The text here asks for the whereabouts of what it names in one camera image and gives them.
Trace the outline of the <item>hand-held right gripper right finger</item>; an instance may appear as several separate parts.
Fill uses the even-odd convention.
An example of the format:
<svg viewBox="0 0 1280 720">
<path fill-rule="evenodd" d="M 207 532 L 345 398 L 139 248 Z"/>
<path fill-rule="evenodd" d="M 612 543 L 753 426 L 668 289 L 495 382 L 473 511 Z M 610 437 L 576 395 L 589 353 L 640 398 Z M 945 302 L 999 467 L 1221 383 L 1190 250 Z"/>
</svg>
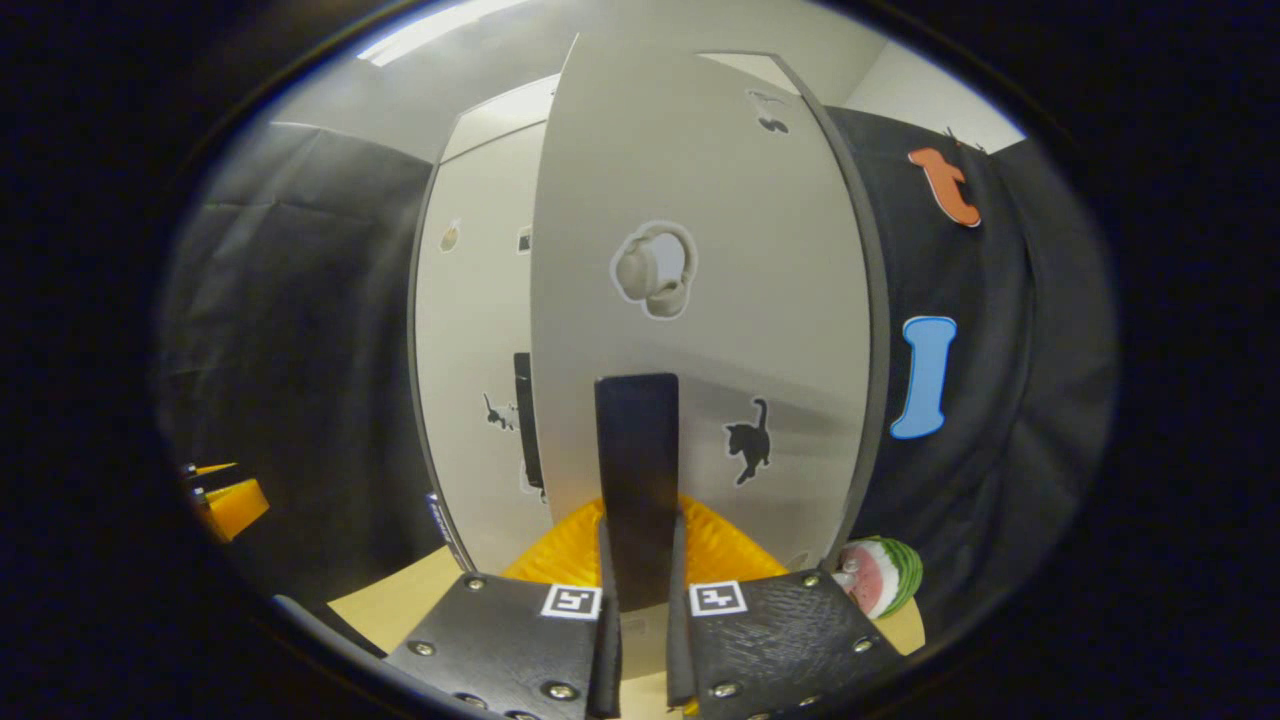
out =
<svg viewBox="0 0 1280 720">
<path fill-rule="evenodd" d="M 904 661 L 829 573 L 788 571 L 689 497 L 671 580 L 666 692 L 685 717 L 800 719 L 878 687 Z"/>
</svg>

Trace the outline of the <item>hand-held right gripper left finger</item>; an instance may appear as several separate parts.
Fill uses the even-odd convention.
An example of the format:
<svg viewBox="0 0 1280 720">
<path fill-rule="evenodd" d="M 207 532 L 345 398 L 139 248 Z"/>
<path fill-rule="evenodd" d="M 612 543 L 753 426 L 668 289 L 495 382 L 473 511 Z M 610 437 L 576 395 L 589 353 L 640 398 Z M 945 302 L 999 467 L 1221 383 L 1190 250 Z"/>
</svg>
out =
<svg viewBox="0 0 1280 720">
<path fill-rule="evenodd" d="M 602 500 L 500 574 L 458 577 L 389 652 L 401 673 L 507 719 L 617 719 L 622 632 Z"/>
</svg>

